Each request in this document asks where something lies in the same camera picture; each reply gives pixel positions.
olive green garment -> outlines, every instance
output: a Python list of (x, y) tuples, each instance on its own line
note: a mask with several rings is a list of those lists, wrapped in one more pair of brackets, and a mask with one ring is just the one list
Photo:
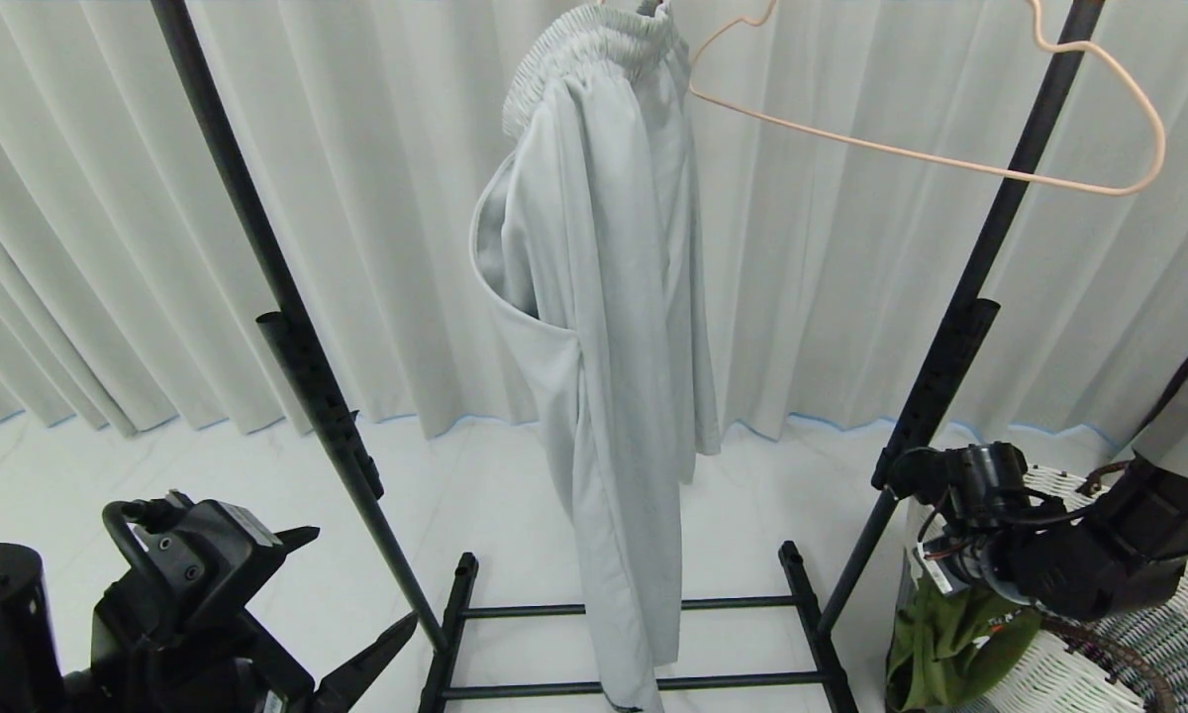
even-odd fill
[(979, 699), (1016, 667), (1041, 623), (990, 588), (943, 597), (921, 579), (893, 624), (885, 703), (902, 712)]

white marble floor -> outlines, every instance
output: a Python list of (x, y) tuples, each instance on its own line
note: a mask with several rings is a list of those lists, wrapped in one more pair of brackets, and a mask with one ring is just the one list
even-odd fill
[[(459, 555), (481, 561), (476, 604), (580, 600), (571, 531), (550, 490), (544, 455), (527, 428), (467, 418), (426, 442), (413, 419), (362, 428), (387, 496), (384, 509), (412, 567), (442, 612)], [(779, 442), (735, 425), (723, 453), (699, 460), (683, 491), (685, 594), (785, 594), (776, 560), (794, 538), (821, 597), (830, 592), (876, 492), (871, 466), (887, 423), (838, 433), (794, 418)], [(1081, 429), (1057, 437), (1018, 430), (1011, 441), (1031, 463), (1083, 473), (1107, 446)], [(952, 429), (940, 446), (972, 437)], [(27, 416), (0, 425), (0, 541), (44, 557), (52, 623), (65, 669), (84, 667), (91, 607), (125, 563), (102, 531), (102, 505), (116, 498), (188, 496), (249, 507), (274, 531), (322, 528), (252, 601), (251, 611), (321, 677), (368, 644), (407, 606), (312, 437), (289, 424), (249, 436), (232, 424), (201, 431), (183, 423), (124, 441), (72, 419), (43, 429)], [(883, 656), (892, 626), (901, 526), (884, 538), (835, 645), (865, 712), (883, 712)], [(662, 675), (776, 671), (811, 665), (789, 610), (688, 613), (683, 650)], [(431, 649), (421, 632), (369, 690), (360, 711), (417, 708)], [(455, 682), (588, 681), (593, 656), (580, 618), (475, 623)], [(823, 713), (816, 686), (665, 694), (671, 713)], [(598, 696), (451, 703), (450, 713), (606, 713)]]

black metal clothes rack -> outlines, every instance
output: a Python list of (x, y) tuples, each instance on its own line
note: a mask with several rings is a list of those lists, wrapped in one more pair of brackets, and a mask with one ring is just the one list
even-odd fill
[[(210, 68), (202, 53), (185, 0), (151, 0), (151, 2), (210, 156), (215, 159), (223, 185), (246, 231), (246, 238), (277, 301), (277, 311), (259, 316), (258, 326), (272, 347), (277, 361), (280, 362), (283, 374), (299, 397), (299, 404), (308, 414), (312, 429), (317, 433), (330, 463), (335, 466), (343, 487), (353, 498), (353, 505), (365, 522), (369, 536), (375, 541), (400, 592), (418, 614), (418, 623), (431, 642), (435, 654), (418, 703), (418, 713), (443, 713), (450, 700), (526, 699), (526, 696), (602, 693), (596, 681), (454, 686), (462, 633), (468, 624), (481, 619), (580, 616), (584, 613), (584, 606), (560, 604), (476, 608), (472, 606), (472, 594), (480, 564), (475, 555), (467, 551), (454, 570), (454, 585), (450, 587), (443, 619), (436, 618), (413, 569), (405, 559), (404, 549), (396, 541), (383, 507), (378, 504), (384, 496), (378, 469), (360, 441), (360, 433), (354, 423), (355, 414), (348, 410), (343, 392), (335, 379), (335, 373), (330, 370), (317, 330), (309, 317), (308, 308), (278, 246), (277, 235), (273, 234), (259, 191), (255, 190), (246, 159), (241, 156), (241, 149), (223, 109)], [(1100, 19), (1101, 10), (1104, 10), (1101, 0), (1073, 0), (1064, 26), (1061, 29), (1060, 42), (1089, 39), (1097, 20)], [(1009, 164), (1010, 169), (1032, 172), (1037, 168), (1081, 63), (1081, 53), (1055, 55), (1049, 61), (1041, 89)], [(683, 602), (685, 612), (760, 610), (771, 606), (795, 608), (815, 658), (816, 669), (662, 679), (658, 681), (662, 690), (813, 684), (823, 687), (833, 713), (858, 713), (847, 674), (841, 667), (839, 656), (835, 655), (833, 629), (845, 604), (853, 594), (853, 587), (858, 583), (862, 569), (874, 554), (880, 536), (887, 529), (897, 501), (908, 496), (905, 492), (897, 492), (895, 484), (889, 482), (889, 469), (902, 453), (928, 446), (939, 425), (946, 419), (948, 406), (954, 400), (994, 321), (998, 304), (980, 298), (980, 289), (986, 282), (1028, 188), (1028, 182), (1015, 179), (1003, 179), (998, 188), (968, 264), (929, 345), (928, 355), (924, 356), (923, 366), (911, 386), (897, 424), (893, 425), (893, 434), (876, 462), (871, 484), (880, 491), (880, 496), (858, 542), (853, 545), (851, 559), (835, 583), (828, 606), (820, 610), (819, 597), (810, 579), (807, 578), (802, 556), (797, 545), (790, 541), (779, 548), (779, 563), (788, 581), (788, 594), (721, 597), (721, 599), (694, 599)]]

curtain fold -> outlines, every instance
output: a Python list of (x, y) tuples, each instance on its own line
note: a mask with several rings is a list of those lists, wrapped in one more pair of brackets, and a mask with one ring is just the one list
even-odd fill
[[(335, 374), (367, 419), (527, 421), (473, 289), (468, 217), (500, 105), (571, 0), (190, 2), (228, 119)], [(623, 2), (621, 5), (636, 5)], [(693, 45), (763, 0), (674, 0)], [(1067, 0), (1049, 1), (1055, 37)], [(1003, 165), (1047, 56), (1019, 0), (781, 2), (699, 84), (776, 116)], [(953, 419), (1129, 437), (1188, 352), (1188, 2), (1110, 4), (1095, 39), (1155, 101), (1145, 191), (1025, 195), (1000, 316)], [(721, 414), (895, 416), (998, 187), (695, 100)], [(1124, 185), (1145, 121), (1087, 58), (1041, 171)], [(0, 419), (124, 433), (307, 419), (253, 320), (273, 299), (144, 2), (0, 2)]]

pink wire hanger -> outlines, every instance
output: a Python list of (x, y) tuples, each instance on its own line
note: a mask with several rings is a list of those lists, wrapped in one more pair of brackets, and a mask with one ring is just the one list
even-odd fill
[[(1145, 118), (1148, 118), (1149, 125), (1152, 127), (1152, 163), (1149, 166), (1148, 175), (1142, 177), (1140, 181), (1137, 181), (1136, 184), (1125, 188), (1114, 188), (1110, 185), (1091, 184), (1091, 182), (1060, 179), (1060, 177), (1053, 177), (1053, 176), (1028, 175), (1028, 172), (1024, 171), (1011, 171), (1009, 169), (1001, 169), (998, 166), (988, 166), (986, 165), (986, 163), (960, 162), (960, 159), (958, 158), (937, 157), (937, 154), (935, 153), (922, 153), (920, 151), (911, 151), (910, 149), (899, 149), (897, 147), (897, 145), (885, 145), (885, 144), (877, 144), (874, 140), (855, 139), (855, 137), (852, 135), (843, 135), (829, 131), (823, 131), (820, 127), (808, 127), (804, 125), (798, 125), (797, 122), (785, 121), (785, 119), (781, 119), (778, 116), (771, 116), (767, 114), (763, 114), (762, 112), (756, 112), (754, 109), (747, 109), (740, 107), (739, 105), (729, 103), (729, 101), (726, 101), (723, 99), (718, 99), (716, 96), (699, 90), (695, 87), (694, 75), (691, 76), (693, 78), (690, 82), (690, 93), (697, 96), (699, 99), (702, 99), (703, 101), (710, 101), (713, 105), (718, 105), (718, 107), (733, 109), (734, 112), (739, 112), (740, 114), (746, 114), (747, 116), (762, 119), (762, 121), (765, 122), (772, 122), (772, 125), (776, 126), (790, 128), (794, 131), (802, 131), (805, 132), (807, 134), (821, 135), (824, 139), (841, 140), (843, 141), (843, 144), (852, 144), (854, 146), (862, 146), (865, 149), (876, 149), (877, 151), (884, 151), (887, 153), (898, 154), (898, 157), (920, 158), (921, 162), (930, 162), (934, 164), (941, 164), (943, 166), (955, 166), (956, 169), (968, 169), (971, 171), (980, 171), (984, 172), (985, 175), (1011, 177), (1011, 179), (1018, 179), (1025, 182), (1041, 182), (1042, 184), (1045, 185), (1072, 188), (1074, 190), (1087, 191), (1087, 194), (1114, 195), (1114, 197), (1116, 195), (1138, 194), (1138, 191), (1145, 189), (1145, 187), (1148, 187), (1159, 175), (1159, 172), (1162, 171), (1162, 164), (1165, 162), (1165, 127), (1162, 125), (1162, 118), (1158, 115), (1158, 113), (1156, 113), (1156, 109), (1152, 108), (1150, 99), (1148, 97), (1148, 95), (1144, 94), (1144, 90), (1140, 89), (1140, 86), (1138, 86), (1137, 82), (1132, 78), (1132, 76), (1126, 71), (1126, 68), (1123, 68), (1123, 64), (1120, 64), (1118, 59), (1114, 59), (1113, 55), (1106, 52), (1100, 45), (1086, 40), (1066, 42), (1066, 44), (1050, 44), (1050, 42), (1043, 39), (1043, 4), (1041, 0), (1028, 0), (1028, 1), (1029, 5), (1034, 8), (1034, 44), (1038, 46), (1038, 50), (1043, 50), (1043, 52), (1050, 52), (1053, 55), (1060, 55), (1061, 52), (1087, 52), (1089, 55), (1095, 55), (1095, 57), (1100, 57), (1100, 59), (1105, 62), (1106, 67), (1110, 68), (1111, 71), (1113, 71), (1114, 75), (1118, 76), (1120, 81), (1123, 81), (1123, 84), (1130, 92), (1132, 97), (1136, 99), (1138, 105), (1140, 105), (1140, 109), (1144, 111), (1144, 115)], [(764, 26), (766, 21), (770, 21), (770, 15), (775, 13), (776, 5), (778, 4), (779, 0), (770, 0), (770, 5), (766, 6), (765, 13), (762, 14), (760, 19), (751, 18), (747, 17), (747, 14), (744, 14), (744, 17), (735, 18), (729, 23), (726, 23), (725, 26), (721, 26), (721, 29), (718, 29), (716, 32), (713, 32), (712, 37), (708, 37), (708, 39), (706, 39), (703, 44), (699, 46), (699, 50), (695, 50), (695, 55), (690, 59), (691, 68), (694, 69), (695, 67), (699, 65), (699, 58), (701, 58), (704, 51), (708, 50), (708, 45), (712, 45), (713, 40), (716, 40), (718, 37), (725, 34), (725, 32), (728, 31), (728, 29), (738, 26), (738, 24), (746, 24), (747, 26), (752, 27)]]

